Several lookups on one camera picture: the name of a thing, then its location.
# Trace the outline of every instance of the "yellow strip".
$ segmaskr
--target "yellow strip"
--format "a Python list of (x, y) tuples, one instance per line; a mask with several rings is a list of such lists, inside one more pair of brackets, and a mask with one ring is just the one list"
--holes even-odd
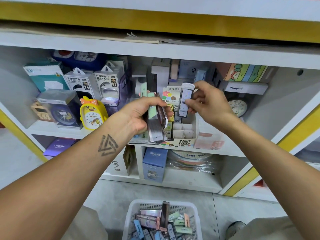
[(320, 22), (0, 1), (0, 19), (320, 43)]
[[(320, 104), (311, 111), (296, 127), (294, 127), (279, 143), (278, 146), (290, 152), (302, 141), (320, 128)], [(247, 184), (258, 177), (255, 168), (251, 168), (242, 178), (230, 187), (223, 195), (234, 196)]]
[(0, 110), (0, 122), (14, 134), (27, 148), (30, 149), (41, 161), (48, 161), (42, 154), (42, 151), (27, 137), (18, 126), (16, 126), (8, 116)]

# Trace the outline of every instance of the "forearm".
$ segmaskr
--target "forearm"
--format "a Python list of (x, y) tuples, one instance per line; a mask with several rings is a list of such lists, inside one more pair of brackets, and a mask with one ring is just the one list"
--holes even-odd
[(246, 155), (306, 239), (319, 239), (320, 172), (232, 119), (224, 133)]
[(133, 135), (129, 121), (119, 124), (111, 116), (70, 149), (1, 190), (3, 239), (60, 239)]

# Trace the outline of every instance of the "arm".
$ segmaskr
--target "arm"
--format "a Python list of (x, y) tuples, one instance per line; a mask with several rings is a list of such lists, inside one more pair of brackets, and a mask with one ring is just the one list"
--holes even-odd
[(201, 81), (191, 113), (232, 139), (252, 163), (305, 239), (320, 239), (320, 172), (257, 134), (232, 112), (224, 94)]
[(159, 97), (131, 102), (65, 152), (0, 191), (1, 239), (61, 239), (94, 185)]

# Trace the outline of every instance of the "basket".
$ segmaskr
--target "basket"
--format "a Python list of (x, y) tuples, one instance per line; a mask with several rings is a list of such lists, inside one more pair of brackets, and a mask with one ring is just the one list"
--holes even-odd
[[(192, 228), (192, 240), (202, 240), (200, 219), (196, 206), (190, 202), (167, 201), (170, 202), (170, 214), (180, 212), (188, 214)], [(132, 233), (136, 230), (134, 219), (140, 210), (161, 210), (162, 201), (160, 200), (134, 200), (130, 203), (127, 216), (125, 218), (122, 240), (131, 240)]]

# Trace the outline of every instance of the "black tattoo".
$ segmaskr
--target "black tattoo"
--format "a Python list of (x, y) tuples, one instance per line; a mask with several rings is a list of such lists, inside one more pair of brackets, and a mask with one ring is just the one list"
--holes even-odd
[(114, 154), (118, 148), (118, 144), (116, 141), (108, 134), (106, 137), (105, 135), (102, 136), (101, 143), (98, 149), (98, 152), (103, 152), (101, 156), (107, 156), (110, 154)]

